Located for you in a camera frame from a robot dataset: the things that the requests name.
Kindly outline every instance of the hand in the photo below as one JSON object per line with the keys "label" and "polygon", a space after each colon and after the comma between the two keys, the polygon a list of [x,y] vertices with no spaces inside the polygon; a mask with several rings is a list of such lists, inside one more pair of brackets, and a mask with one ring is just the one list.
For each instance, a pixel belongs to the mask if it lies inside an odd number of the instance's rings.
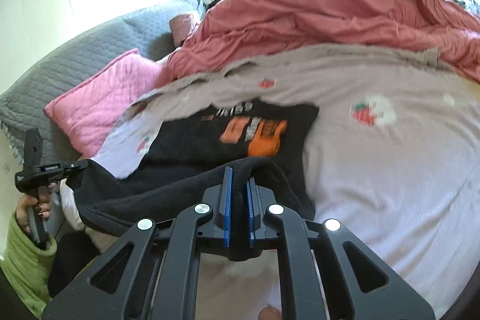
{"label": "hand", "polygon": [[260,311],[258,320],[282,320],[282,312],[269,305]]}
{"label": "hand", "polygon": [[[56,184],[52,183],[49,186],[49,190],[54,189],[55,186]],[[19,199],[17,209],[15,210],[15,218],[18,226],[27,235],[32,232],[30,223],[28,222],[29,207],[33,207],[34,211],[38,213],[41,218],[48,220],[50,218],[50,193],[40,194],[40,202],[35,197],[28,194],[25,194]]]}

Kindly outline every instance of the green jacket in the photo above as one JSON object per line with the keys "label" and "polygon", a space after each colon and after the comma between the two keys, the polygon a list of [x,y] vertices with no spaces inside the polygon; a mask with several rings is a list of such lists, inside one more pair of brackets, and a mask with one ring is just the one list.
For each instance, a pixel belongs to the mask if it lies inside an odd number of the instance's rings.
{"label": "green jacket", "polygon": [[48,250],[39,250],[22,232],[15,216],[10,218],[5,260],[0,260],[0,267],[20,299],[38,319],[51,300],[47,281],[56,252],[54,238],[50,236]]}

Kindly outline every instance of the pink pillow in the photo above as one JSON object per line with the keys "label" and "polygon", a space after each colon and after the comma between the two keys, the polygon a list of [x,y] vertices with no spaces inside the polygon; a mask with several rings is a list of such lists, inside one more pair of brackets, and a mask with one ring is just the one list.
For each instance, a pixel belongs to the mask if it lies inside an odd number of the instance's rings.
{"label": "pink pillow", "polygon": [[122,112],[141,95],[171,82],[172,74],[132,49],[55,98],[45,113],[83,157],[94,156]]}
{"label": "pink pillow", "polygon": [[198,11],[179,14],[169,21],[175,47],[182,46],[184,41],[193,34],[200,25]]}

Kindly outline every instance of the gray bedspread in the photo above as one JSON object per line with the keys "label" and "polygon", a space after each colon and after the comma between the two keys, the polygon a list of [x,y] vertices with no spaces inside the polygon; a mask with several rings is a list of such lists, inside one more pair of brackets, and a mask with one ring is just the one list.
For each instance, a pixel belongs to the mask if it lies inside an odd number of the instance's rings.
{"label": "gray bedspread", "polygon": [[19,157],[28,128],[43,138],[42,162],[72,160],[79,153],[43,109],[52,99],[132,48],[152,60],[174,50],[169,20],[181,13],[205,13],[204,0],[176,0],[117,17],[82,33],[49,53],[0,95],[0,124]]}

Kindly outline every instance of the red comforter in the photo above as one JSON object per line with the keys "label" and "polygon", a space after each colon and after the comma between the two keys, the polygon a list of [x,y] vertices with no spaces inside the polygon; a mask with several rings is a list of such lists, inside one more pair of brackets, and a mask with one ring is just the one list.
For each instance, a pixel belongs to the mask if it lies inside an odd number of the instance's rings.
{"label": "red comforter", "polygon": [[315,43],[438,47],[480,81],[480,19],[444,0],[223,0],[167,66],[175,77]]}

